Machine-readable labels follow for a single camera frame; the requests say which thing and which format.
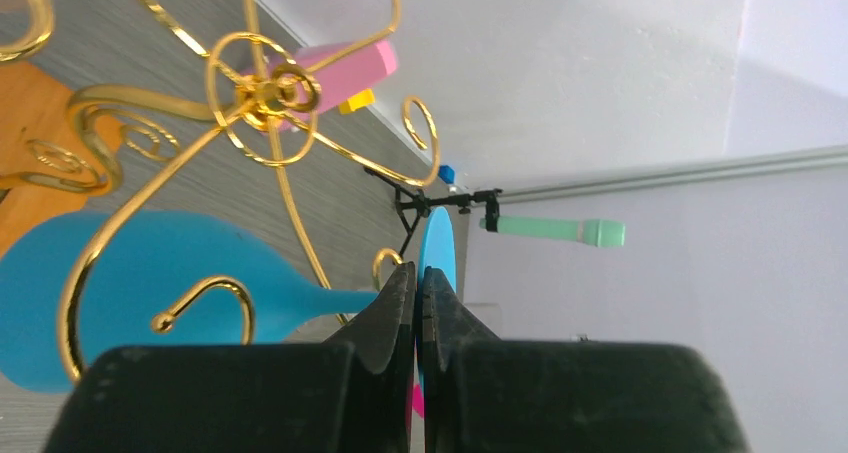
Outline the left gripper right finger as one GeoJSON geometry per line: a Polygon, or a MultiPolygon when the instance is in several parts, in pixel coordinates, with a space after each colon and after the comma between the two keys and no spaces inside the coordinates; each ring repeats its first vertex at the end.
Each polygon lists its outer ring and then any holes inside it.
{"type": "Polygon", "coordinates": [[[720,376],[673,344],[505,340],[421,281],[429,452],[745,452],[720,376]]]}

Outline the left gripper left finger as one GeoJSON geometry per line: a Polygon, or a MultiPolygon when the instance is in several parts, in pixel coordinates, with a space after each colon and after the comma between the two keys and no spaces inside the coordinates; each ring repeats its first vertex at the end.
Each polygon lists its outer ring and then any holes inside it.
{"type": "Polygon", "coordinates": [[[49,452],[406,452],[413,263],[321,343],[130,346],[65,402],[49,452]]]}

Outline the blue wine glass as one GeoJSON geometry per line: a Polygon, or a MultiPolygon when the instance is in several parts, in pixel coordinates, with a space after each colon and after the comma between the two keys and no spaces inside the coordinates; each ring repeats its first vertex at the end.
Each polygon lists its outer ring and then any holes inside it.
{"type": "MultiPolygon", "coordinates": [[[[71,382],[56,334],[59,298],[70,270],[104,223],[101,212],[49,219],[20,238],[1,259],[1,370],[15,385],[64,393],[71,382]]],[[[255,339],[276,343],[307,321],[356,314],[371,292],[328,289],[307,280],[250,231],[188,211],[144,210],[106,246],[79,309],[87,362],[125,345],[236,344],[243,316],[237,298],[216,288],[203,294],[167,333],[151,322],[200,280],[231,277],[255,306],[255,339]]]]}

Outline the pink wine glass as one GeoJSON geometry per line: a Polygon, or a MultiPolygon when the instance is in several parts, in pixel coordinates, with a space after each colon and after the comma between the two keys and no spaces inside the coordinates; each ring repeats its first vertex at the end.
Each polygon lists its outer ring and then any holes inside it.
{"type": "Polygon", "coordinates": [[[425,417],[425,400],[423,390],[419,383],[413,385],[412,389],[412,400],[411,400],[412,411],[417,414],[419,417],[425,417]]]}

